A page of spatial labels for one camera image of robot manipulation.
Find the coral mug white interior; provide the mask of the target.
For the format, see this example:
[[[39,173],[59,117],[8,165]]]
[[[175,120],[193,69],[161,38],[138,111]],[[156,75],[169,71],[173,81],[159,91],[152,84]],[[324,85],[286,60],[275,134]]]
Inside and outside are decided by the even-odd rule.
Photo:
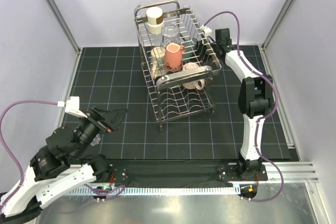
[[[176,43],[167,45],[164,56],[164,66],[167,71],[177,72],[182,68],[185,50],[185,46]]]

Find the clear plastic cup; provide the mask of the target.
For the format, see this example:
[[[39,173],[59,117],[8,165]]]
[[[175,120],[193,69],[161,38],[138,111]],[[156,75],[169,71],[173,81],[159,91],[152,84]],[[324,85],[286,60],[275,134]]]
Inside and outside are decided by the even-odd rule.
[[[98,145],[100,142],[101,142],[101,136],[100,136],[100,134],[97,134],[97,135],[93,138],[92,142],[90,143],[90,146],[96,146],[96,145]]]
[[[161,36],[161,47],[166,48],[171,43],[180,44],[180,31],[176,24],[165,24]]]

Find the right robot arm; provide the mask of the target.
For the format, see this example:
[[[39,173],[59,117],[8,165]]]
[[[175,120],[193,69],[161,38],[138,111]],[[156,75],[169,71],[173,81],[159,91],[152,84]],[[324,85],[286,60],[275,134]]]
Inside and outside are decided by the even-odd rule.
[[[243,51],[235,49],[228,28],[215,30],[215,39],[211,47],[216,56],[230,67],[241,82],[238,108],[243,115],[243,144],[240,149],[236,176],[241,180],[249,180],[261,172],[263,159],[261,155],[261,139],[265,116],[271,112],[273,89],[269,85],[271,76],[264,76],[248,61]]]

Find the brown metal-lined cup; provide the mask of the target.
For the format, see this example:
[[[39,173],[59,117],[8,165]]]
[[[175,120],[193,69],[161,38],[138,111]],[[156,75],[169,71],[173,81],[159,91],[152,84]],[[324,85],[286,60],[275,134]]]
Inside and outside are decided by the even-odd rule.
[[[147,18],[146,25],[148,32],[155,35],[160,34],[164,24],[162,9],[157,6],[150,7],[145,14]]]

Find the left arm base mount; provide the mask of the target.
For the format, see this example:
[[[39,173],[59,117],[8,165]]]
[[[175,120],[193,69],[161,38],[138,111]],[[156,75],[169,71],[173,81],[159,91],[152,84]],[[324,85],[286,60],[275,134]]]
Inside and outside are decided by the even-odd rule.
[[[111,166],[111,172],[106,179],[106,183],[112,185],[125,185],[128,183],[128,168],[125,165]]]

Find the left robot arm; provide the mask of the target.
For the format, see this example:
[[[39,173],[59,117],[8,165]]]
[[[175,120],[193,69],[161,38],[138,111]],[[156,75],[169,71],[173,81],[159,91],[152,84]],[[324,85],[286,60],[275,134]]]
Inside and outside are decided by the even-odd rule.
[[[30,160],[24,178],[1,194],[1,223],[29,222],[71,190],[91,182],[108,181],[112,168],[102,154],[70,175],[59,176],[70,168],[71,161],[79,160],[96,137],[116,131],[127,112],[126,108],[107,111],[93,107],[80,118],[76,128],[55,129],[46,138],[46,145]]]

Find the cream floral painted mug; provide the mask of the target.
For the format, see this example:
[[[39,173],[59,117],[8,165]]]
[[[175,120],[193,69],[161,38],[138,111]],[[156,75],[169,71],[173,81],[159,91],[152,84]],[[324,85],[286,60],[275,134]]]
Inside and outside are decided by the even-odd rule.
[[[150,59],[150,67],[151,67],[151,75],[153,79],[164,76],[167,73],[167,70],[164,66],[165,59],[165,48],[156,46],[151,50]]]

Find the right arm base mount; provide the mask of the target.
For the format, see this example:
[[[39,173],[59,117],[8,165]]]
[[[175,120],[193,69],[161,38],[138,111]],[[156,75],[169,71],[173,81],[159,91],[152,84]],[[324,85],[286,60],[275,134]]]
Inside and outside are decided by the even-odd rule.
[[[219,164],[218,170],[218,180],[221,182],[232,182],[238,181],[238,170],[237,165],[233,163]]]

